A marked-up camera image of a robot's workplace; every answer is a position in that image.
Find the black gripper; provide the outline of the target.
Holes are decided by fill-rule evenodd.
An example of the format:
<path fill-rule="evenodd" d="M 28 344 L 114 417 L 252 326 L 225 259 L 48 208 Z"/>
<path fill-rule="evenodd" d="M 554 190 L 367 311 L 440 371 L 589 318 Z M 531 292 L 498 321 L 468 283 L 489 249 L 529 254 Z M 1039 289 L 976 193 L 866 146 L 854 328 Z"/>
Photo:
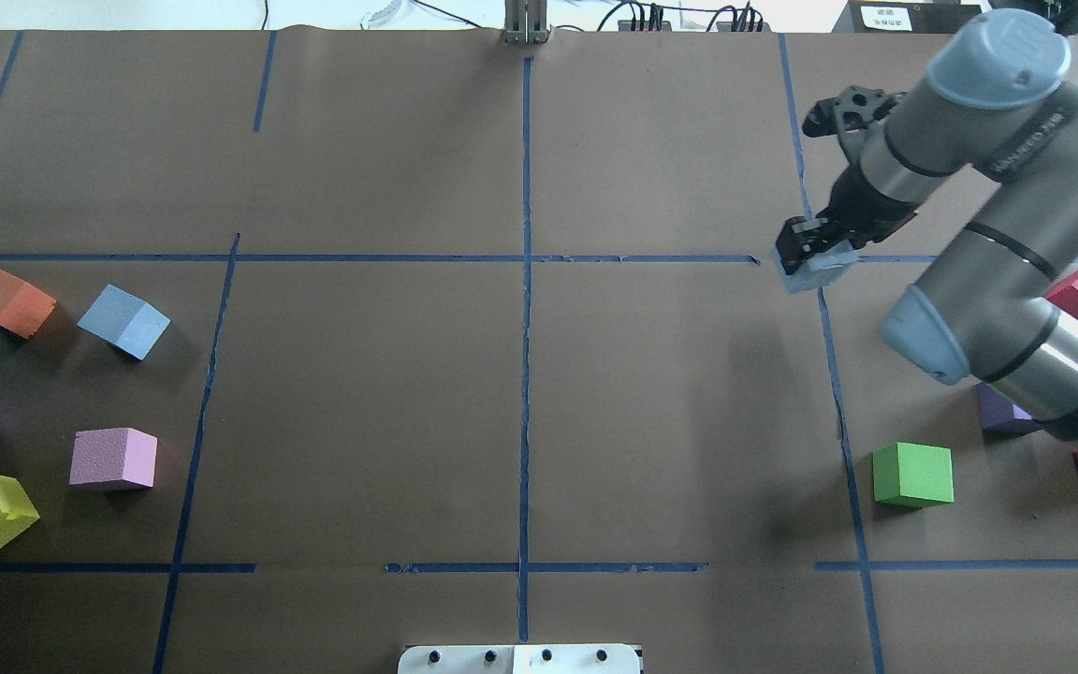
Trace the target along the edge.
<path fill-rule="evenodd" d="M 784 273 L 794 276 L 814 257 L 847 242 L 860 249 L 882 242 L 916 216 L 920 204 L 882 195 L 863 170 L 849 165 L 831 188 L 829 203 L 816 217 L 794 216 L 784 221 L 775 251 Z"/>

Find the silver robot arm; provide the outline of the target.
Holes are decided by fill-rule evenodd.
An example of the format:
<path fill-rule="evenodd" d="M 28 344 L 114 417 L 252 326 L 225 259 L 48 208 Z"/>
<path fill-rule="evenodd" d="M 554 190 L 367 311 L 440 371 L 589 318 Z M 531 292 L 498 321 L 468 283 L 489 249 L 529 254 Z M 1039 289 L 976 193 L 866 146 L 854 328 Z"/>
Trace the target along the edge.
<path fill-rule="evenodd" d="M 949 387 L 979 379 L 1078 448 L 1078 318 L 1045 298 L 1078 257 L 1078 86 L 1051 22 L 1000 8 L 967 22 L 906 93 L 851 86 L 805 136 L 847 167 L 814 217 L 782 226 L 792 293 L 835 281 L 965 167 L 997 185 L 881 322 L 885 344 Z"/>

